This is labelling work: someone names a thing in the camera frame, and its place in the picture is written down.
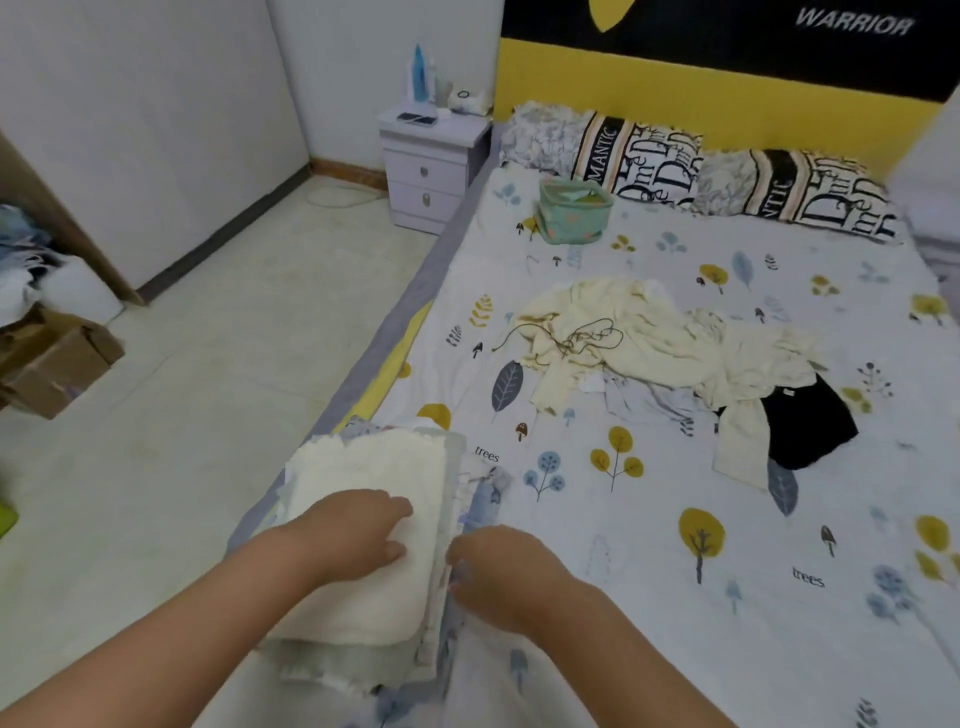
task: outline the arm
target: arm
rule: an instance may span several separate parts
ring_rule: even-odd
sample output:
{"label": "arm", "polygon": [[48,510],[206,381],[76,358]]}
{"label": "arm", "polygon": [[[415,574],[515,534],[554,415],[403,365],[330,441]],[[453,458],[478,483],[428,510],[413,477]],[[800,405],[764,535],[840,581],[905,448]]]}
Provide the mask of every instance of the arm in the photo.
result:
{"label": "arm", "polygon": [[600,728],[733,724],[640,634],[599,589],[546,546],[506,526],[454,539],[447,562],[464,607],[542,649]]}
{"label": "arm", "polygon": [[0,713],[2,728],[181,728],[301,599],[405,553],[413,513],[386,491],[344,491],[256,536],[183,592]]}

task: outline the nightstand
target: nightstand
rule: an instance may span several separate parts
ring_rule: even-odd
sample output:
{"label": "nightstand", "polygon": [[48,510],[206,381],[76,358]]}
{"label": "nightstand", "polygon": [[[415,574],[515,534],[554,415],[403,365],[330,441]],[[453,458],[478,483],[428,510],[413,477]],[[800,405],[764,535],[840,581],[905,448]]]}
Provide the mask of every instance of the nightstand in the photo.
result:
{"label": "nightstand", "polygon": [[401,105],[377,117],[395,225],[439,234],[490,154],[491,121],[451,114],[432,127],[405,124],[404,111],[437,115],[432,107]]}

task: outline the forearm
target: forearm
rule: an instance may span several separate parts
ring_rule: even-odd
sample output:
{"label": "forearm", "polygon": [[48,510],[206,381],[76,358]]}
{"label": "forearm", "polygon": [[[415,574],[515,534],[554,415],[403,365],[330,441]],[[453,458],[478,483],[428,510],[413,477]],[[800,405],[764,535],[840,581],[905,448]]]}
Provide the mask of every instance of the forearm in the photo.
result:
{"label": "forearm", "polygon": [[574,580],[531,635],[600,728],[732,726],[598,589]]}
{"label": "forearm", "polygon": [[189,726],[316,582],[281,529],[0,713],[3,728]]}

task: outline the yellow headboard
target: yellow headboard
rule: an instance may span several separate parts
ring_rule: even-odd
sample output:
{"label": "yellow headboard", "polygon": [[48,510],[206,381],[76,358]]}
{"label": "yellow headboard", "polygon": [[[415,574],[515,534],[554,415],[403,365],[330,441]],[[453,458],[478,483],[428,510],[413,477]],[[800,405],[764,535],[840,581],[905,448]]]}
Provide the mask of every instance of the yellow headboard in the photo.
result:
{"label": "yellow headboard", "polygon": [[957,85],[948,30],[960,4],[876,2],[882,12],[792,0],[506,0],[494,116],[536,99],[701,133],[705,148],[857,158],[883,176]]}

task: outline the pillow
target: pillow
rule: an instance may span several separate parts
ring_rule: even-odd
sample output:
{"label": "pillow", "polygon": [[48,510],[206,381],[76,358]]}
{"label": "pillow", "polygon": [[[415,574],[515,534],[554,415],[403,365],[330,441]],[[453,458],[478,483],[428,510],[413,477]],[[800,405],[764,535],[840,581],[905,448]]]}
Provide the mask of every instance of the pillow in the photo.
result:
{"label": "pillow", "polygon": [[592,111],[528,101],[514,109],[500,140],[500,163],[514,161],[570,178]]}
{"label": "pillow", "polygon": [[906,224],[886,188],[852,159],[752,149],[707,155],[693,209],[754,215],[899,245]]}
{"label": "pillow", "polygon": [[583,135],[574,180],[594,181],[627,200],[691,207],[703,138],[594,114]]}

